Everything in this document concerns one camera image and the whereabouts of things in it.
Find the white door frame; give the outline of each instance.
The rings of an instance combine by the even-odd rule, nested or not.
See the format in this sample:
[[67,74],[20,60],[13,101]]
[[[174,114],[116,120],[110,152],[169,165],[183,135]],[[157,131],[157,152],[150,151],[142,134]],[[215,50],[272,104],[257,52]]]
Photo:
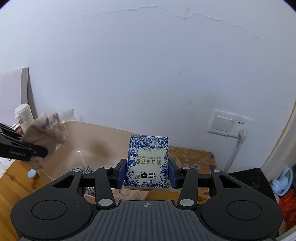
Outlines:
[[286,167],[296,163],[296,103],[276,146],[261,167],[267,180],[278,178]]

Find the beige cloth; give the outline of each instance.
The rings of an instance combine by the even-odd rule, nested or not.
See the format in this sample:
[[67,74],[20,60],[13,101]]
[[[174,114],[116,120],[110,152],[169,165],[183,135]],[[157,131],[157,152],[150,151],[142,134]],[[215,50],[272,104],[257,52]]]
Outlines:
[[145,200],[148,191],[125,189],[124,185],[118,189],[112,189],[112,193],[116,204],[120,200]]
[[53,155],[57,144],[64,144],[68,138],[68,132],[59,120],[57,113],[46,115],[42,113],[26,130],[22,141],[45,147],[48,155],[45,158],[32,156],[30,161],[22,161],[34,170],[42,169],[44,163]]

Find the silver screw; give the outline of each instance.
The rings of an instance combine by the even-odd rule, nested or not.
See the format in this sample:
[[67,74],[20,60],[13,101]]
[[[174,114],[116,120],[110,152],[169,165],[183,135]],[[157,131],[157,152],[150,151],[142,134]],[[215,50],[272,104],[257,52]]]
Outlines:
[[111,199],[105,198],[105,199],[101,199],[100,201],[98,201],[98,204],[101,206],[110,206],[113,203],[113,201]]
[[192,206],[192,205],[194,204],[194,201],[191,200],[191,199],[182,199],[182,200],[180,201],[180,204],[181,204],[182,206],[189,207],[189,206]]

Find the crosshair marking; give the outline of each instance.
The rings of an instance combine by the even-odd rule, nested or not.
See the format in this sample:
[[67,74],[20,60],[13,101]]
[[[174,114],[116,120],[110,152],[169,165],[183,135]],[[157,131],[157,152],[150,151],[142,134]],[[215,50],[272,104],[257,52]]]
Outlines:
[[152,205],[151,205],[150,203],[146,202],[143,206],[146,207],[146,208],[149,208],[149,207],[151,207]]

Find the white wall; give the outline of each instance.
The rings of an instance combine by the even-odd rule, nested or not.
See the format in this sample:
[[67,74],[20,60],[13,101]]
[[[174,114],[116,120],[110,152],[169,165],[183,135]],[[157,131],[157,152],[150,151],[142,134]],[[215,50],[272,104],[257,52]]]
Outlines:
[[260,167],[296,96],[296,13],[281,0],[12,0],[0,10],[0,73],[28,66],[37,112],[212,151],[214,108],[254,119],[231,171]]

